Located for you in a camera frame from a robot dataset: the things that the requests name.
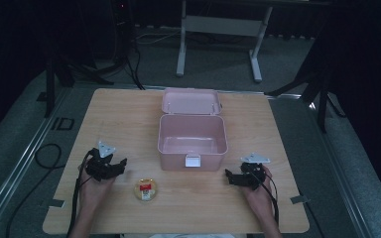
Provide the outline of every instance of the stand leg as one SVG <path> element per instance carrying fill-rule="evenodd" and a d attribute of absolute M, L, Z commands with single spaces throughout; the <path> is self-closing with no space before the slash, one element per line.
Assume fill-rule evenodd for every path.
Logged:
<path fill-rule="evenodd" d="M 261 48 L 261 45 L 262 45 L 262 40 L 265 37 L 265 31 L 267 30 L 267 27 L 268 27 L 268 21 L 271 17 L 272 9 L 273 9 L 272 7 L 268 7 L 265 13 L 264 20 L 262 21 L 262 24 L 259 27 L 258 41 L 256 42 L 255 49 L 249 51 L 250 63 L 252 65 L 252 71 L 253 71 L 253 79 L 257 82 L 262 81 L 261 70 L 259 68 L 259 62 L 258 62 L 258 54 L 259 54 L 259 49 Z"/>
<path fill-rule="evenodd" d="M 336 107 L 335 103 L 333 102 L 332 98 L 330 98 L 329 94 L 327 95 L 327 101 L 329 102 L 329 105 L 332 107 L 333 111 L 338 115 L 339 117 L 345 118 L 347 117 L 344 113 L 339 111 L 339 109 Z"/>
<path fill-rule="evenodd" d="M 310 104 L 312 103 L 315 98 L 320 93 L 320 90 L 322 88 L 322 82 L 320 80 L 320 77 L 317 76 L 316 80 L 309 81 L 308 86 L 305 88 L 305 90 L 302 93 L 302 99 L 304 102 Z"/>
<path fill-rule="evenodd" d="M 48 59 L 46 63 L 46 114 L 48 118 L 55 107 L 55 71 L 54 61 L 52 58 Z"/>
<path fill-rule="evenodd" d="M 323 86 L 320 90 L 319 109 L 317 115 L 317 124 L 324 133 L 326 133 L 326 129 L 324 128 L 324 117 L 326 115 L 327 87 L 329 82 L 327 78 L 323 81 Z"/>
<path fill-rule="evenodd" d="M 282 87 L 280 87 L 274 91 L 265 92 L 265 95 L 279 96 L 279 95 L 285 93 L 286 91 L 288 91 L 290 89 L 293 89 L 299 85 L 302 85 L 305 82 L 311 81 L 311 79 L 314 78 L 315 76 L 316 76 L 315 73 L 311 73 L 309 75 L 304 76 L 303 78 L 295 79 L 292 82 L 290 82 L 289 84 L 286 84 L 286 85 L 284 85 L 284 86 L 282 86 Z"/>
<path fill-rule="evenodd" d="M 176 69 L 177 76 L 183 76 L 185 74 L 185 58 L 187 56 L 186 45 L 186 33 L 187 33 L 187 1 L 182 1 L 182 26 L 181 26 L 181 48 L 179 49 L 178 68 Z"/>

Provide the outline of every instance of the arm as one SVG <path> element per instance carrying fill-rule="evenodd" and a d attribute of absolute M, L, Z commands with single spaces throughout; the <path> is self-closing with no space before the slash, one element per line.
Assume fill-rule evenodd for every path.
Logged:
<path fill-rule="evenodd" d="M 264 185 L 271 191 L 270 178 L 272 175 L 268 168 L 264 167 L 264 171 L 267 175 Z M 242 190 L 250 208 L 259 220 L 265 237 L 282 237 L 278 224 L 274 219 L 271 197 L 265 188 L 259 186 L 256 190 L 252 190 L 250 187 L 242 187 Z"/>
<path fill-rule="evenodd" d="M 102 180 L 101 182 L 94 178 L 88 179 L 89 175 L 86 171 L 83 171 L 81 183 L 84 182 L 84 184 L 79 189 L 80 209 L 69 238 L 88 237 L 94 216 L 115 181 L 115 178 Z"/>

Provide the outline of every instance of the cable on floor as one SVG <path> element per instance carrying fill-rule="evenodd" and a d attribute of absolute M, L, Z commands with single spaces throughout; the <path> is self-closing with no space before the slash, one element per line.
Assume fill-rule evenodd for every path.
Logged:
<path fill-rule="evenodd" d="M 40 161 L 39 159 L 39 152 L 46 148 L 46 147 L 55 147 L 58 149 L 58 156 L 57 158 L 55 159 L 55 162 L 51 165 L 51 166 L 46 166 L 44 164 L 42 164 L 42 162 Z M 11 214 L 11 217 L 9 218 L 9 221 L 7 223 L 7 227 L 6 227 L 6 234 L 5 234 L 5 237 L 9 238 L 10 237 L 10 234 L 11 234 L 11 225 L 12 225 L 12 222 L 15 218 L 15 216 L 17 215 L 18 211 L 20 210 L 20 208 L 23 206 L 24 202 L 29 198 L 29 196 L 36 190 L 36 188 L 51 174 L 52 171 L 54 170 L 57 170 L 57 169 L 61 169 L 61 168 L 64 168 L 65 165 L 61 165 L 61 166 L 58 166 L 58 163 L 59 161 L 61 160 L 61 157 L 62 157 L 62 149 L 59 145 L 57 144 L 54 144 L 54 143 L 49 143 L 49 144 L 46 144 L 45 146 L 42 146 L 40 147 L 36 153 L 34 154 L 34 159 L 36 161 L 36 163 L 39 165 L 39 167 L 43 168 L 43 169 L 46 169 L 48 170 L 48 172 L 33 186 L 33 188 L 29 191 L 29 193 L 27 193 L 27 195 L 21 200 L 21 202 L 18 204 L 18 206 L 15 208 L 15 210 L 12 212 Z"/>
<path fill-rule="evenodd" d="M 304 196 L 302 191 L 299 188 L 298 188 L 298 190 L 299 190 L 299 194 L 301 196 Z M 324 238 L 324 234 L 323 234 L 323 232 L 322 232 L 322 230 L 320 228 L 320 225 L 319 225 L 319 222 L 317 220 L 317 217 L 315 216 L 314 212 L 312 211 L 311 206 L 309 205 L 308 202 L 305 202 L 304 204 L 306 205 L 306 207 L 308 208 L 308 211 L 311 213 L 311 216 L 314 219 L 314 222 L 315 222 L 315 225 L 317 226 L 317 230 L 319 231 L 320 237 Z"/>
<path fill-rule="evenodd" d="M 139 67 L 139 63 L 141 61 L 141 53 L 138 49 L 137 38 L 134 38 L 134 40 L 132 42 L 132 49 L 134 49 L 135 53 L 138 55 L 138 61 L 137 61 L 137 64 L 135 65 L 135 69 L 133 69 L 133 67 L 131 65 L 131 61 L 129 61 L 129 58 L 126 57 L 126 62 L 128 63 L 128 67 L 131 70 L 131 73 L 130 74 L 128 73 L 128 74 L 132 77 L 132 80 L 134 81 L 135 85 L 139 89 L 145 90 L 145 87 L 141 84 L 141 81 L 139 80 L 139 77 L 138 77 L 138 67 Z"/>

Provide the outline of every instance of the metal stand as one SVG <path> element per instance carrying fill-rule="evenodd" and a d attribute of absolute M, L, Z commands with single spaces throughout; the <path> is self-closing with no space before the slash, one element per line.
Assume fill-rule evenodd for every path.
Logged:
<path fill-rule="evenodd" d="M 259 68 L 258 54 L 268 27 L 272 9 L 272 7 L 267 8 L 263 21 L 201 17 L 187 15 L 187 0 L 182 0 L 181 47 L 179 49 L 176 75 L 183 76 L 185 74 L 187 32 L 226 34 L 256 37 L 258 39 L 255 48 L 249 51 L 249 58 L 252 65 L 253 78 L 255 81 L 260 82 L 262 76 Z"/>
<path fill-rule="evenodd" d="M 58 76 L 62 86 L 73 86 L 74 84 L 74 79 L 69 69 L 70 66 L 100 84 L 113 84 L 113 82 L 106 81 L 84 66 L 79 65 L 68 56 L 60 54 L 57 44 L 47 34 L 44 24 L 40 21 L 37 12 L 29 1 L 16 0 L 16 4 L 20 8 L 21 13 L 29 19 L 32 33 L 40 43 L 41 49 L 47 59 L 46 92 L 42 96 L 42 100 L 47 102 L 45 117 L 49 117 L 55 107 L 55 74 Z"/>

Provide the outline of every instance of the cable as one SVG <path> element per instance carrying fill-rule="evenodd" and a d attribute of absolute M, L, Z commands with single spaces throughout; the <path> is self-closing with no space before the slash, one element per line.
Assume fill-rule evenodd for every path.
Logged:
<path fill-rule="evenodd" d="M 71 67 L 73 67 L 77 72 L 82 73 L 85 75 L 85 77 L 88 77 L 89 79 L 94 80 L 95 82 L 99 84 L 106 84 L 106 85 L 113 85 L 114 83 L 111 81 L 107 81 L 104 78 L 101 78 L 97 73 L 94 71 L 89 70 L 85 66 L 75 62 L 74 60 L 70 59 L 68 56 L 62 56 L 62 59 L 69 64 Z"/>
<path fill-rule="evenodd" d="M 141 60 L 141 54 L 137 48 L 135 48 L 135 53 L 138 54 L 138 61 L 137 61 L 137 64 L 135 66 L 135 70 L 132 68 L 131 61 L 129 61 L 129 58 L 126 58 L 126 61 L 128 63 L 128 67 L 131 70 L 131 74 L 129 74 L 129 75 L 132 77 L 132 80 L 134 81 L 135 85 L 137 85 L 137 87 L 139 89 L 145 90 L 145 87 L 141 84 L 139 77 L 138 77 L 138 66 L 139 66 L 139 63 Z"/>
<path fill-rule="evenodd" d="M 181 30 L 176 30 L 174 33 L 145 33 L 145 34 L 142 34 L 138 37 L 136 37 L 136 40 L 139 40 L 141 38 L 146 38 L 146 37 L 149 37 L 151 38 L 151 36 L 162 36 L 160 39 L 163 39 L 165 38 L 166 36 L 172 36 L 174 34 L 177 34 L 179 33 Z"/>
<path fill-rule="evenodd" d="M 265 174 L 266 177 L 268 177 L 270 179 L 270 181 L 272 182 L 272 185 L 274 186 L 274 190 L 275 190 L 275 197 L 272 195 L 271 191 L 268 189 L 268 187 L 266 187 L 266 185 L 264 185 L 264 183 L 262 181 L 260 181 L 254 174 L 253 172 L 249 171 L 250 175 L 252 175 L 256 180 L 258 180 L 259 184 L 262 185 L 262 187 L 268 192 L 269 196 L 271 197 L 271 201 L 272 201 L 272 205 L 274 206 L 274 219 L 275 221 L 277 222 L 277 225 L 279 224 L 279 221 L 280 221 L 280 211 L 278 209 L 278 192 L 277 192 L 277 187 L 275 186 L 275 183 L 274 181 L 272 180 L 271 177 L 269 177 L 268 175 Z"/>
<path fill-rule="evenodd" d="M 299 188 L 298 188 L 298 190 L 299 190 L 299 194 L 300 194 L 301 196 L 304 196 L 303 193 L 302 193 L 302 191 L 301 191 Z M 320 228 L 320 225 L 319 225 L 319 222 L 318 222 L 318 220 L 317 220 L 317 217 L 315 216 L 314 212 L 312 211 L 311 206 L 309 205 L 308 202 L 305 202 L 304 204 L 305 204 L 306 207 L 308 208 L 308 211 L 311 213 L 311 216 L 312 216 L 312 218 L 314 219 L 315 224 L 317 225 L 317 230 L 318 230 L 319 233 L 320 233 L 320 237 L 324 238 L 324 234 L 323 234 L 323 232 L 322 232 L 322 230 L 321 230 L 321 228 Z"/>
<path fill-rule="evenodd" d="M 70 214 L 69 229 L 67 230 L 66 237 L 69 237 L 70 232 L 72 231 L 73 225 L 75 224 L 79 188 L 83 185 L 83 183 L 81 183 L 82 171 L 84 170 L 86 159 L 90 155 L 91 155 L 91 151 L 88 151 L 84 159 L 82 160 L 81 167 L 79 168 L 78 178 L 75 181 L 75 189 L 73 190 L 73 196 L 72 196 L 72 212 Z"/>
<path fill-rule="evenodd" d="M 151 45 L 151 44 L 160 42 L 160 41 L 162 41 L 162 40 L 164 40 L 164 39 L 167 39 L 167 38 L 169 38 L 169 37 L 173 37 L 173 36 L 175 36 L 175 35 L 179 35 L 180 32 L 181 32 L 181 31 L 176 31 L 176 32 L 171 33 L 171 34 L 144 34 L 144 35 L 139 36 L 137 39 L 139 39 L 139 38 L 143 38 L 143 37 L 146 37 L 146 36 L 163 36 L 163 37 L 161 37 L 161 38 L 159 38 L 159 39 L 157 39 L 157 40 L 154 40 L 153 42 L 148 42 L 148 43 L 139 42 L 138 44 L 140 44 L 140 45 Z"/>
<path fill-rule="evenodd" d="M 82 184 L 79 186 L 81 188 L 86 182 L 88 182 L 92 177 L 87 178 L 85 181 L 82 182 Z"/>
<path fill-rule="evenodd" d="M 204 16 L 208 16 L 209 14 L 209 10 L 211 10 L 211 6 L 212 6 L 212 1 L 208 1 L 205 5 L 203 5 L 203 7 L 200 9 L 198 15 L 199 16 L 202 16 L 202 12 L 203 10 L 205 10 L 206 8 L 206 11 L 205 11 L 205 15 Z"/>
<path fill-rule="evenodd" d="M 53 146 L 53 147 L 56 147 L 58 149 L 58 157 L 57 159 L 55 160 L 54 164 L 51 166 L 51 167 L 48 167 L 48 166 L 45 166 L 43 165 L 40 161 L 39 161 L 39 151 L 41 151 L 43 148 L 45 147 L 49 147 L 49 146 Z M 15 208 L 15 210 L 12 212 L 11 214 L 11 217 L 9 218 L 9 221 L 7 223 L 7 227 L 6 227 L 6 234 L 5 234 L 5 237 L 9 238 L 10 236 L 10 233 L 11 233 L 11 225 L 12 225 L 12 222 L 15 218 L 15 216 L 17 215 L 17 212 L 20 210 L 20 208 L 23 206 L 24 202 L 27 200 L 27 198 L 29 198 L 29 196 L 36 190 L 36 188 L 48 177 L 48 175 L 53 171 L 53 170 L 57 170 L 57 169 L 60 169 L 60 168 L 64 168 L 65 165 L 62 165 L 62 166 L 57 166 L 57 164 L 59 163 L 59 161 L 61 160 L 61 157 L 62 157 L 62 149 L 59 145 L 57 144 L 53 144 L 53 143 L 50 143 L 50 144 L 46 144 L 45 146 L 42 146 L 40 147 L 36 153 L 34 154 L 34 157 L 35 157 L 35 161 L 36 163 L 43 169 L 46 169 L 48 170 L 48 172 L 39 180 L 39 182 L 37 182 L 33 188 L 29 191 L 29 193 L 27 193 L 27 195 L 21 200 L 21 202 L 18 204 L 18 206 Z"/>

